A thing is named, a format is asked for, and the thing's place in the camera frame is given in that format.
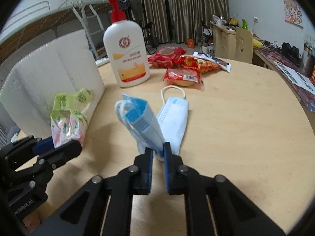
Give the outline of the green bottle on desk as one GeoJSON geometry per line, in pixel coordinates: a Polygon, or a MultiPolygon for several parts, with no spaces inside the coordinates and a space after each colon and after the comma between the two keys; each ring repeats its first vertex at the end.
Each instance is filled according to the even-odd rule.
{"type": "Polygon", "coordinates": [[[242,28],[248,30],[248,25],[245,19],[242,19],[242,28]]]}

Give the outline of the green floral tissue pack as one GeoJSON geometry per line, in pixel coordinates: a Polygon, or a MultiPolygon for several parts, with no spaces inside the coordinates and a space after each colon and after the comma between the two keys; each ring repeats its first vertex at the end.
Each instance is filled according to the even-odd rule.
{"type": "Polygon", "coordinates": [[[94,101],[94,92],[86,88],[75,94],[60,93],[55,96],[50,122],[52,140],[56,148],[71,140],[84,143],[95,109],[94,101]]]}

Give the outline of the printed paper sheet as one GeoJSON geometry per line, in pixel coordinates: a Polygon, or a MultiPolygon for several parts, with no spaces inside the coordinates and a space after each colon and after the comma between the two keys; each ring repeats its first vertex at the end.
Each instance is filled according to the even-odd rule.
{"type": "Polygon", "coordinates": [[[275,65],[284,73],[284,75],[291,81],[291,83],[295,84],[298,87],[314,94],[314,85],[311,81],[304,75],[295,71],[294,69],[287,67],[279,62],[274,62],[275,65]]]}

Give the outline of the orange snack bag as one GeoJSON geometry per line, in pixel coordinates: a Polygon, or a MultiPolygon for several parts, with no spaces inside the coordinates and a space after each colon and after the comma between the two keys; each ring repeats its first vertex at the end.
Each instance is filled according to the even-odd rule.
{"type": "Polygon", "coordinates": [[[179,58],[175,60],[175,64],[182,68],[197,70],[202,74],[221,68],[220,65],[217,64],[216,62],[203,60],[203,59],[191,56],[191,55],[180,56],[179,58]]]}

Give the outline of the black headphones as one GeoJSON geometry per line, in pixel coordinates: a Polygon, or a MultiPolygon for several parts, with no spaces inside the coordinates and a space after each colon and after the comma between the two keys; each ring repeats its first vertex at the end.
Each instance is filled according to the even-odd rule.
{"type": "Polygon", "coordinates": [[[294,61],[295,63],[300,61],[299,49],[296,46],[291,46],[289,43],[283,42],[280,52],[287,59],[294,61]]]}

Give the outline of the anime wall poster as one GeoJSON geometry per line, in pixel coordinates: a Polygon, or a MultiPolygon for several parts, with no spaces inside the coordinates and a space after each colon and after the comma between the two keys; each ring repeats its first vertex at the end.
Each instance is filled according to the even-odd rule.
{"type": "Polygon", "coordinates": [[[303,15],[299,4],[295,0],[283,0],[285,22],[303,28],[303,15]]]}

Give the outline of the white foam box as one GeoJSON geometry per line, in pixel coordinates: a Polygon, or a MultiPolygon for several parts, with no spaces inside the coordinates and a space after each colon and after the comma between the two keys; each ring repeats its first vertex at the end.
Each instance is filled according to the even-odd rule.
{"type": "Polygon", "coordinates": [[[1,89],[1,103],[26,135],[51,136],[55,96],[93,91],[95,108],[105,86],[84,30],[57,38],[17,62],[1,89]]]}

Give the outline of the wooden desk with clutter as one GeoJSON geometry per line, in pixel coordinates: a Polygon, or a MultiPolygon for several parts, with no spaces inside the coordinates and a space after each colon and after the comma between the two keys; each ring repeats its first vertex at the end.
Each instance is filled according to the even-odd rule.
{"type": "MultiPolygon", "coordinates": [[[[223,59],[235,59],[236,51],[236,31],[221,23],[221,18],[213,16],[213,20],[210,21],[211,28],[214,35],[214,55],[223,59]]],[[[310,92],[310,88],[314,87],[311,80],[303,73],[295,63],[291,62],[287,57],[281,54],[278,49],[270,46],[263,45],[261,48],[254,47],[252,64],[258,65],[267,69],[271,69],[280,74],[280,77],[288,84],[293,90],[297,99],[302,102],[306,109],[310,112],[314,112],[314,94],[310,92]],[[286,76],[286,74],[280,69],[279,65],[285,65],[290,67],[294,71],[298,72],[298,79],[301,80],[305,77],[304,85],[298,86],[286,76]]]]}

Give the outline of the white lotion pump bottle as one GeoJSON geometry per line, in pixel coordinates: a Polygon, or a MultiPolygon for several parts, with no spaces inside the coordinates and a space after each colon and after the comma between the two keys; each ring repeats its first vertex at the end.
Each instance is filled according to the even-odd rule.
{"type": "Polygon", "coordinates": [[[104,47],[118,85],[133,87],[150,77],[143,31],[138,23],[127,20],[118,0],[108,1],[112,24],[104,33],[104,47]]]}

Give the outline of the red snack packet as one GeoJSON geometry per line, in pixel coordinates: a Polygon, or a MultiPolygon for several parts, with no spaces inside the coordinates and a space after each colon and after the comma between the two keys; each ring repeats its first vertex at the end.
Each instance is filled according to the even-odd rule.
{"type": "Polygon", "coordinates": [[[164,46],[148,58],[150,65],[158,68],[172,68],[175,61],[186,54],[186,50],[181,47],[164,46]]]}

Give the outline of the metal bunk bed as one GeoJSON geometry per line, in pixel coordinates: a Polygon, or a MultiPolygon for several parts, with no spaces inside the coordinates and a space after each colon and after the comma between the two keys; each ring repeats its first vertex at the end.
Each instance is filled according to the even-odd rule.
{"type": "Polygon", "coordinates": [[[87,17],[110,11],[108,0],[65,0],[56,9],[41,1],[10,16],[1,32],[1,63],[15,51],[48,30],[76,19],[76,11],[87,17]]]}

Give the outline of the brown curtains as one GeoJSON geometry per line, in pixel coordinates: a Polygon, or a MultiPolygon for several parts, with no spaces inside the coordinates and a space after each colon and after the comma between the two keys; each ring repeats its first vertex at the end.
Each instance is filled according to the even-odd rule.
{"type": "Polygon", "coordinates": [[[228,0],[140,0],[145,18],[153,23],[153,34],[160,43],[186,42],[196,38],[201,23],[213,16],[229,17],[228,0]]]}

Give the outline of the wooden chair smiley back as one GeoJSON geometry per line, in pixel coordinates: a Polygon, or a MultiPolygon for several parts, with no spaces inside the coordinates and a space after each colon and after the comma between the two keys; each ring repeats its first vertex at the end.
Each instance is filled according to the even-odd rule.
{"type": "Polygon", "coordinates": [[[253,33],[243,28],[236,28],[236,46],[234,59],[252,64],[253,60],[253,33]]]}

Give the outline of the light blue face mask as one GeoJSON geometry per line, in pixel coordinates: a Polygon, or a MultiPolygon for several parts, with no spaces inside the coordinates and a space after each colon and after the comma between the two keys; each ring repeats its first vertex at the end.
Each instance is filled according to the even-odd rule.
{"type": "Polygon", "coordinates": [[[170,143],[173,155],[179,155],[181,144],[185,135],[189,102],[186,100],[185,91],[174,85],[169,85],[161,89],[160,95],[163,105],[157,114],[158,125],[166,142],[170,143]],[[168,89],[176,89],[182,93],[182,97],[164,98],[164,93],[168,89]]]}

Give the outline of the red wrapped bread packet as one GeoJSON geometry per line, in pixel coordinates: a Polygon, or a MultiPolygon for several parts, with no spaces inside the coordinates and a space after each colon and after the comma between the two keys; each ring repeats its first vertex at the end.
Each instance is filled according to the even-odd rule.
{"type": "Polygon", "coordinates": [[[201,73],[195,69],[186,68],[168,68],[162,80],[167,85],[178,87],[188,87],[193,89],[202,89],[201,73]]]}

